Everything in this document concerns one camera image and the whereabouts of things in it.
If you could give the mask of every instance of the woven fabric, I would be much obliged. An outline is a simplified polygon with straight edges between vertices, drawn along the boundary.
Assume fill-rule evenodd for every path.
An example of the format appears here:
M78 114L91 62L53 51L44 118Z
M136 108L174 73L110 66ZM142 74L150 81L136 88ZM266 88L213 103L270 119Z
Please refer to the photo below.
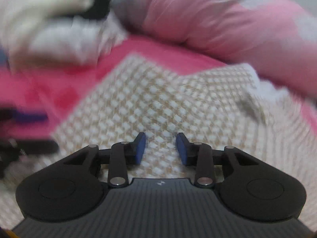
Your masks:
M176 133L184 132L214 149L236 146L297 178L307 191L300 218L316 229L316 138L287 92L267 90L248 64L179 76L131 55L56 130L60 153L42 157L35 169L88 144L110 148L144 131L147 148L141 165L128 169L129 179L193 177L194 169L181 165L175 149ZM7 183L18 182L8 171ZM101 179L106 177L104 167ZM12 227L21 219L17 206L0 200L1 213L7 210L10 219L1 214L0 225Z

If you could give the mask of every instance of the pink bed sheet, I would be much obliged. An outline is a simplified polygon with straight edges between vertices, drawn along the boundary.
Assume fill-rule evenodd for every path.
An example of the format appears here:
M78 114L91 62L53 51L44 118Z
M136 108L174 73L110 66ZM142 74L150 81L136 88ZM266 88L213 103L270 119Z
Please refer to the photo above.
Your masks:
M45 111L45 123L2 126L1 135L10 137L46 137L65 119L73 108L124 57L130 53L144 55L178 74L224 66L208 56L185 48L163 44L142 36L131 36L110 55L100 59L97 67L25 70L11 75L0 70L0 104L14 104L21 110Z

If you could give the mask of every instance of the cream fabric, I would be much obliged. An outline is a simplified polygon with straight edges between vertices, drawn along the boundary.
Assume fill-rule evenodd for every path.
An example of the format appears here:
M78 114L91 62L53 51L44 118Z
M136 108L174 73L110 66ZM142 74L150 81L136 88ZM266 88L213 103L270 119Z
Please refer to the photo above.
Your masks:
M261 83L248 64L178 76L131 55L53 134L60 153L40 158L34 169L88 144L103 149L132 141L140 131L146 132L147 148L141 165L128 169L130 180L193 177L193 169L181 165L175 149L176 133L184 132L191 141L214 149L236 146L297 178L307 191L300 218L317 229L317 140L288 92L274 92L269 83ZM17 165L8 169L7 187L22 178L14 174ZM104 166L101 179L106 177ZM12 204L13 193L5 194L0 198L0 225L11 227L22 216Z

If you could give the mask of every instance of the ribbed gray panel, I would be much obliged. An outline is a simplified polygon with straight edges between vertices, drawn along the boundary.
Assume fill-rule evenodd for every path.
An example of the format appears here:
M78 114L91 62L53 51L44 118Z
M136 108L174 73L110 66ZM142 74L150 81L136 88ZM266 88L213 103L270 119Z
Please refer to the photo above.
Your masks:
M187 179L135 179L129 187L111 190L84 217L64 223L26 219L14 232L20 238L307 238L312 234L296 219L258 223L234 215L211 190L196 188Z

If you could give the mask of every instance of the circular cover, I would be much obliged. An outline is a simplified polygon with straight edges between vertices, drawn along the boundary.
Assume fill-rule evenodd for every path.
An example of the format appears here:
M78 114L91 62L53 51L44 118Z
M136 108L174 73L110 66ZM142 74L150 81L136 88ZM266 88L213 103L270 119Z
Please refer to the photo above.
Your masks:
M16 201L24 215L49 222L84 215L96 207L102 196L98 179L78 166L39 171L16 190Z
M299 216L306 191L299 181L275 168L247 166L222 182L220 197L230 210L246 218L280 221Z

